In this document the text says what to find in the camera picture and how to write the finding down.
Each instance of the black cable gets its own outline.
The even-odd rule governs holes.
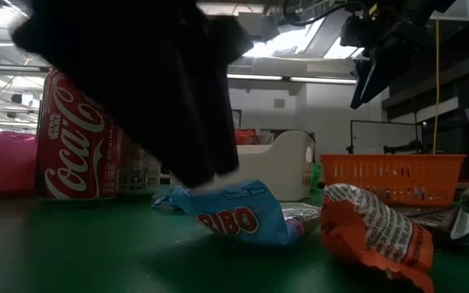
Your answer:
[[[247,7],[247,8],[251,11],[251,13],[254,13],[254,11],[252,10],[252,8],[251,8],[249,5],[243,4],[243,3],[238,3],[238,4],[236,4],[236,5],[234,6],[233,12],[231,12],[232,15],[235,14],[236,8],[238,8],[239,6],[245,6],[245,7]]]
[[[17,76],[12,77],[2,88],[0,88],[0,93],[5,91],[2,95],[0,95],[0,99],[10,90],[10,87],[14,84],[16,78]]]
[[[292,26],[298,26],[298,27],[304,27],[305,25],[309,25],[309,24],[313,24],[315,23],[316,21],[322,19],[323,17],[326,17],[328,16],[329,14],[333,13],[333,12],[336,12],[338,11],[339,9],[343,9],[345,7],[348,7],[348,6],[355,6],[355,5],[358,5],[358,6],[361,6],[362,7],[362,10],[363,10],[363,17],[367,17],[367,18],[370,18],[369,14],[368,14],[368,8],[366,7],[365,3],[363,2],[359,2],[359,1],[351,1],[351,2],[346,2],[345,4],[341,4],[341,5],[338,5],[336,7],[332,7],[331,9],[329,9],[328,11],[325,11],[324,13],[322,13],[321,15],[318,15],[316,17],[314,17],[313,19],[311,20],[307,20],[307,21],[304,21],[304,22],[295,22],[294,20],[290,20],[288,19],[288,16],[287,16],[287,4],[289,3],[289,0],[285,0],[283,2],[283,18],[285,19],[285,21],[292,25]]]

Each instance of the white container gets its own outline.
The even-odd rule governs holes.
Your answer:
[[[287,131],[273,145],[237,146],[240,167],[223,177],[215,177],[194,192],[214,190],[243,180],[258,179],[277,200],[299,201],[309,196],[314,141],[307,133]],[[171,186],[181,185],[171,176]]]

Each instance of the blue candy wrapper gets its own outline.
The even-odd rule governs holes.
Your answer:
[[[260,181],[244,181],[192,195],[177,187],[158,199],[181,208],[215,234],[266,246],[289,246],[320,223],[320,208],[306,203],[280,203]]]

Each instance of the silver wrapper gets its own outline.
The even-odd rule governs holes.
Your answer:
[[[321,223],[322,208],[307,203],[281,203],[283,219],[294,219],[301,223],[305,234],[312,232]]]

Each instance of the green table surface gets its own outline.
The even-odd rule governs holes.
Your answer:
[[[254,247],[151,202],[52,208],[35,199],[0,201],[0,292],[418,291],[340,263],[319,229],[294,247]],[[436,292],[469,291],[469,245],[436,252],[429,274]]]

